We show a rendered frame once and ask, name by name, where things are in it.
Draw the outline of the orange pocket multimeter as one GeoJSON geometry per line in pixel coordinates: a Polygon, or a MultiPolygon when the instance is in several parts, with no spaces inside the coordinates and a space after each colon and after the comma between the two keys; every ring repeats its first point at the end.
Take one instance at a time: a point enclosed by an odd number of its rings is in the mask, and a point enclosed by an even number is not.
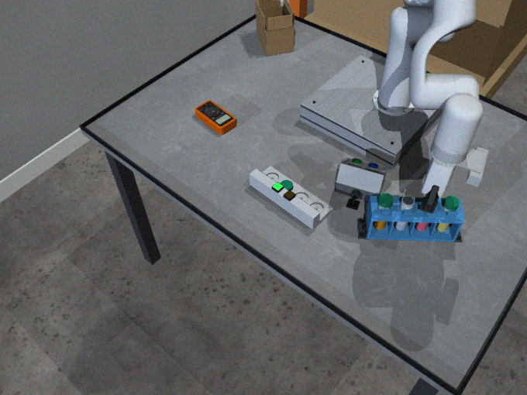
{"type": "Polygon", "coordinates": [[[236,127],[236,118],[211,100],[195,108],[195,114],[219,135],[236,127]]]}

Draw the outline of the black table edge trim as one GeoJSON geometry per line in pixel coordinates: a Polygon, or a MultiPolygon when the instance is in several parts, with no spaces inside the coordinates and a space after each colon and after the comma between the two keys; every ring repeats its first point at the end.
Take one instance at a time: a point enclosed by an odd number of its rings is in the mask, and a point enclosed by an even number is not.
{"type": "MultiPolygon", "coordinates": [[[[527,273],[525,275],[525,277],[523,278],[521,284],[519,285],[517,291],[515,292],[515,295],[514,297],[511,299],[511,302],[510,304],[508,305],[505,313],[503,314],[501,320],[499,321],[496,329],[494,330],[492,336],[490,337],[489,341],[487,342],[486,346],[484,347],[484,350],[483,352],[480,354],[478,360],[476,361],[474,367],[472,368],[472,370],[470,371],[470,374],[468,375],[468,377],[466,378],[465,382],[463,383],[462,387],[460,388],[460,391],[458,392],[457,390],[453,389],[451,386],[449,386],[447,383],[443,382],[441,379],[439,379],[438,377],[434,376],[432,373],[430,373],[428,370],[424,369],[423,367],[421,367],[418,363],[414,362],[413,360],[411,360],[409,357],[407,357],[406,355],[404,355],[403,353],[399,352],[396,348],[394,348],[393,346],[389,345],[386,341],[384,341],[383,339],[379,338],[377,335],[375,335],[373,332],[369,331],[367,328],[365,328],[364,326],[362,326],[360,323],[358,323],[357,321],[353,320],[350,316],[348,316],[347,314],[343,313],[340,309],[338,309],[337,307],[335,307],[334,305],[330,304],[327,300],[325,300],[324,298],[320,297],[317,293],[315,293],[314,291],[312,291],[311,289],[309,289],[308,287],[306,287],[303,283],[299,282],[298,280],[296,280],[294,277],[292,277],[290,274],[286,273],[285,271],[283,271],[280,267],[278,267],[277,265],[275,265],[274,263],[272,263],[270,260],[268,260],[267,258],[265,258],[264,256],[262,256],[261,254],[259,254],[256,250],[252,249],[250,246],[248,246],[245,242],[241,241],[240,239],[238,239],[237,237],[235,237],[232,233],[230,233],[229,231],[227,231],[226,229],[224,229],[221,225],[219,225],[218,223],[214,222],[212,219],[210,219],[207,215],[203,214],[201,211],[199,211],[197,208],[195,208],[194,206],[192,206],[191,204],[189,204],[188,202],[186,202],[186,200],[184,200],[183,198],[181,198],[180,196],[178,196],[177,194],[175,194],[172,190],[170,190],[169,188],[167,188],[166,186],[164,186],[161,182],[159,182],[158,180],[156,180],[155,178],[153,178],[152,176],[150,176],[147,172],[145,172],[144,170],[142,170],[141,168],[139,168],[136,164],[134,164],[133,162],[131,162],[130,160],[128,160],[126,157],[124,157],[121,153],[119,153],[118,151],[116,151],[115,149],[113,149],[110,145],[108,145],[107,143],[105,143],[104,141],[102,141],[101,139],[99,139],[96,135],[94,135],[92,132],[90,132],[89,130],[87,130],[85,127],[89,124],[91,124],[93,121],[95,121],[96,119],[100,118],[101,116],[103,116],[105,113],[109,112],[110,110],[112,110],[113,108],[115,108],[116,106],[120,105],[121,103],[123,103],[125,100],[127,100],[128,98],[132,97],[133,95],[135,95],[136,93],[138,93],[139,91],[143,90],[145,87],[149,86],[150,84],[152,84],[154,81],[160,79],[161,77],[163,77],[165,74],[171,72],[173,69],[175,69],[176,67],[179,67],[180,65],[182,65],[184,62],[190,60],[192,57],[196,56],[197,54],[199,54],[200,52],[202,52],[203,50],[209,48],[211,45],[217,43],[218,41],[220,41],[221,39],[223,39],[224,37],[228,36],[230,33],[233,33],[234,31],[236,31],[237,29],[239,29],[240,27],[246,25],[248,22],[252,21],[253,19],[256,18],[256,14],[251,16],[250,18],[248,18],[247,20],[241,22],[239,25],[233,27],[232,29],[230,29],[229,31],[227,31],[226,33],[223,33],[221,36],[217,37],[216,39],[214,39],[213,41],[211,41],[210,43],[207,43],[206,45],[204,45],[203,47],[201,47],[200,49],[196,50],[195,52],[191,53],[190,55],[188,55],[187,57],[185,57],[184,59],[180,60],[179,62],[177,62],[176,64],[174,64],[173,66],[167,68],[165,71],[161,72],[160,74],[158,74],[156,77],[153,77],[152,79],[150,79],[149,81],[147,81],[146,83],[142,84],[141,86],[139,86],[137,89],[131,91],[130,93],[128,93],[126,96],[120,98],[118,101],[116,101],[115,103],[113,103],[112,105],[108,106],[107,108],[105,108],[104,110],[102,110],[101,112],[99,112],[97,115],[93,116],[92,118],[90,118],[89,120],[87,120],[86,122],[82,123],[80,126],[80,129],[82,129],[84,132],[86,132],[87,134],[89,134],[89,136],[91,136],[93,139],[97,140],[99,143],[101,143],[104,147],[106,147],[107,149],[109,149],[110,151],[112,151],[116,156],[118,156],[119,158],[121,158],[122,160],[124,160],[125,162],[127,162],[131,167],[133,167],[134,169],[138,170],[142,175],[144,175],[145,177],[147,177],[148,179],[150,179],[151,181],[153,181],[156,185],[158,185],[159,187],[161,187],[163,190],[165,190],[168,194],[170,194],[171,196],[173,196],[174,198],[176,198],[177,200],[179,200],[182,204],[184,204],[185,206],[187,206],[188,208],[190,208],[193,212],[195,212],[197,215],[201,216],[203,219],[205,219],[207,222],[209,222],[211,225],[215,226],[218,230],[220,230],[221,232],[223,232],[225,235],[227,235],[228,237],[230,237],[232,240],[234,240],[235,242],[237,242],[238,244],[240,244],[243,248],[245,248],[246,250],[248,250],[249,252],[251,252],[252,254],[254,254],[257,258],[259,258],[260,260],[262,260],[263,262],[265,262],[268,266],[272,267],[274,270],[276,270],[277,272],[279,272],[281,275],[283,275],[284,277],[286,277],[287,279],[289,279],[292,283],[294,283],[295,285],[297,285],[298,287],[300,287],[302,290],[304,290],[305,292],[307,292],[308,294],[310,294],[311,296],[313,296],[316,300],[320,301],[322,304],[324,304],[326,307],[328,307],[329,309],[331,309],[332,311],[334,311],[335,313],[337,313],[339,316],[341,316],[342,318],[344,318],[345,320],[347,320],[350,324],[354,325],[356,328],[360,329],[363,333],[365,333],[366,335],[370,336],[373,340],[375,340],[376,342],[380,343],[382,346],[384,346],[386,349],[388,349],[389,351],[393,352],[396,356],[398,356],[399,358],[403,359],[404,361],[406,361],[409,365],[413,366],[414,368],[416,368],[419,372],[423,373],[425,376],[427,376],[428,378],[430,378],[431,380],[433,380],[434,382],[436,382],[437,384],[439,384],[441,387],[443,387],[444,389],[446,389],[447,391],[449,391],[451,394],[453,395],[461,395],[462,392],[464,391],[465,387],[467,386],[468,382],[470,381],[470,378],[472,377],[472,375],[474,374],[476,368],[478,367],[479,363],[481,362],[481,360],[483,359],[484,357],[484,354],[486,353],[487,349],[489,348],[490,344],[492,343],[494,337],[496,336],[499,328],[501,327],[504,319],[506,318],[508,312],[510,311],[513,303],[515,302],[515,299],[516,297],[518,296],[520,290],[522,289],[526,279],[527,279],[527,273]]],[[[353,44],[356,44],[357,46],[361,46],[363,47],[364,49],[367,49],[369,51],[372,51],[374,53],[377,53],[383,57],[386,57],[387,54],[382,52],[382,51],[379,51],[377,49],[374,49],[373,47],[371,46],[368,46],[368,45],[365,45],[363,43],[360,43],[354,39],[350,39],[349,37],[347,36],[344,36],[344,35],[341,35],[339,33],[336,33],[330,29],[327,29],[325,27],[322,27],[322,26],[319,26],[317,24],[314,24],[313,22],[309,22],[308,20],[305,20],[305,19],[302,19],[300,17],[297,17],[296,15],[294,16],[294,19],[300,21],[300,22],[303,22],[307,25],[310,25],[310,26],[313,26],[315,27],[316,29],[320,29],[326,33],[329,33],[329,34],[332,34],[334,36],[337,36],[343,40],[346,40],[350,43],[353,43],[353,44]]],[[[505,110],[513,115],[516,115],[518,116],[519,118],[521,119],[524,119],[527,121],[527,116],[526,115],[523,115],[522,113],[520,112],[517,112],[511,108],[508,108],[500,103],[497,103],[496,101],[493,101],[489,98],[486,98],[482,95],[479,94],[479,99],[482,100],[482,101],[485,101],[493,106],[496,106],[502,110],[505,110]]]]}

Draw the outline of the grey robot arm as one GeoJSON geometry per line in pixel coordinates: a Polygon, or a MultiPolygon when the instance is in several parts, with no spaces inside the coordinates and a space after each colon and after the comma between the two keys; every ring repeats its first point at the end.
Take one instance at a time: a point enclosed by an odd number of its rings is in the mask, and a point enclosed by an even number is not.
{"type": "Polygon", "coordinates": [[[470,148],[484,112],[477,79],[470,74],[426,73],[434,45],[449,42],[456,31],[475,23],[477,0],[404,2],[408,5],[391,13],[384,73],[381,88],[373,96],[374,106],[392,116],[407,115],[415,107],[443,110],[432,154],[468,169],[466,184],[478,187],[488,150],[470,148]]]}

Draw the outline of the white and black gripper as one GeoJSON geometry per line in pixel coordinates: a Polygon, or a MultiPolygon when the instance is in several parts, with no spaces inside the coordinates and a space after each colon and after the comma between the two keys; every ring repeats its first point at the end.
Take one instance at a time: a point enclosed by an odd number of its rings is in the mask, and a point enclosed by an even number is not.
{"type": "Polygon", "coordinates": [[[431,148],[430,153],[432,155],[432,159],[421,189],[421,192],[426,196],[422,201],[420,209],[433,214],[436,204],[438,203],[437,200],[438,198],[440,199],[443,197],[457,165],[444,163],[438,160],[433,156],[431,148]]]}

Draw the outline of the brown cardboard box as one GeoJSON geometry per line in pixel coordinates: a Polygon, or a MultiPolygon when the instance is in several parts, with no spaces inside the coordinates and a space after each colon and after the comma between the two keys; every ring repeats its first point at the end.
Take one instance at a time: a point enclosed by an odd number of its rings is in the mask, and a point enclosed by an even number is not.
{"type": "Polygon", "coordinates": [[[255,0],[255,4],[257,36],[266,56],[294,52],[295,13],[288,0],[284,6],[281,0],[255,0]]]}

